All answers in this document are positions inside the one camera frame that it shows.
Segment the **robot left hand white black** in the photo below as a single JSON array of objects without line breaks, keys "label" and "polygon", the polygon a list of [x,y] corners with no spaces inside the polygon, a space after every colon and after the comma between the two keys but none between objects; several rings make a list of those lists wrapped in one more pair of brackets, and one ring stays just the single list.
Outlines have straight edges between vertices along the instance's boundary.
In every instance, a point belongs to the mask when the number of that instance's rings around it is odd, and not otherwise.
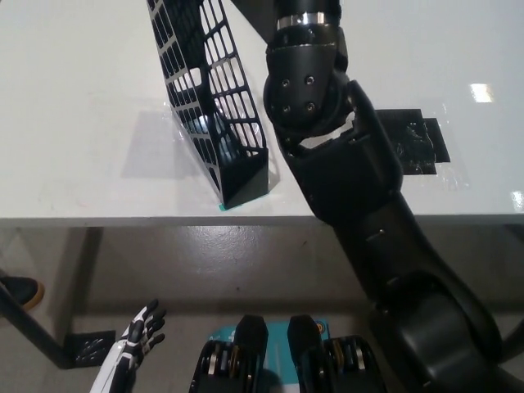
[{"label": "robot left hand white black", "polygon": [[90,389],[91,393],[133,390],[137,371],[152,349],[165,339],[166,310],[157,299],[144,306],[112,345]]}]

